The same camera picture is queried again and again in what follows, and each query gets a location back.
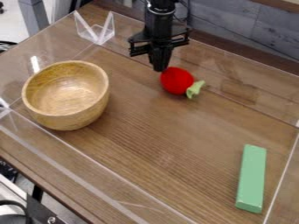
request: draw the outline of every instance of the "green eraser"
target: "green eraser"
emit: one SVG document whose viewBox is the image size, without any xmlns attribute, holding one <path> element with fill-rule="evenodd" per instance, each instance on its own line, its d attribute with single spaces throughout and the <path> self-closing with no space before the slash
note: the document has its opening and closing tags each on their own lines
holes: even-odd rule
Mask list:
<svg viewBox="0 0 299 224">
<path fill-rule="evenodd" d="M 247 144 L 237 182 L 236 208 L 260 214 L 264 199 L 267 150 Z"/>
</svg>

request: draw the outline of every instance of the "wooden bowl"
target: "wooden bowl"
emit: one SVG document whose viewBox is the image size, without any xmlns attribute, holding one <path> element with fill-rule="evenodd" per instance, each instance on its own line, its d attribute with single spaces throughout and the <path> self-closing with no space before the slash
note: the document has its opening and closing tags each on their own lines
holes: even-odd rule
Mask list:
<svg viewBox="0 0 299 224">
<path fill-rule="evenodd" d="M 105 109 L 106 73 L 82 61 L 52 64 L 24 83 L 22 103 L 38 124 L 53 130 L 76 130 Z"/>
</svg>

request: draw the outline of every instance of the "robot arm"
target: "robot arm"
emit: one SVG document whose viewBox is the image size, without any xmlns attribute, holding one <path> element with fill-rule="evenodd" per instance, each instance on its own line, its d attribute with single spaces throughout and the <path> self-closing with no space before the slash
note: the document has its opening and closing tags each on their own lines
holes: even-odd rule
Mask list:
<svg viewBox="0 0 299 224">
<path fill-rule="evenodd" d="M 184 25 L 173 25 L 176 2 L 177 0 L 145 0 L 144 30 L 128 39 L 131 57 L 148 53 L 156 72 L 168 67 L 173 48 L 189 43 L 191 29 Z"/>
</svg>

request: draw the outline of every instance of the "wooden table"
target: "wooden table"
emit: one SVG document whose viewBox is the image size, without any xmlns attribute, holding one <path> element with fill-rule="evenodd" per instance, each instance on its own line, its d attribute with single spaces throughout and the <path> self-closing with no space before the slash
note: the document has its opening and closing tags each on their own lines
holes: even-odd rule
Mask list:
<svg viewBox="0 0 299 224">
<path fill-rule="evenodd" d="M 93 4 L 80 13 L 90 24 L 108 14 Z M 297 77 L 192 41 L 172 56 L 208 83 L 188 101 L 163 91 L 145 56 L 126 57 L 143 24 L 114 20 L 102 46 L 78 37 L 69 15 L 0 56 L 10 106 L 0 112 L 0 156 L 89 223 L 263 223 L 295 146 Z M 106 71 L 109 103 L 86 128 L 58 132 L 32 122 L 20 90 L 36 60 L 40 67 L 85 60 Z M 261 214 L 235 208 L 244 144 L 268 152 Z M 289 223 L 297 204 L 279 206 L 293 213 L 277 223 Z"/>
</svg>

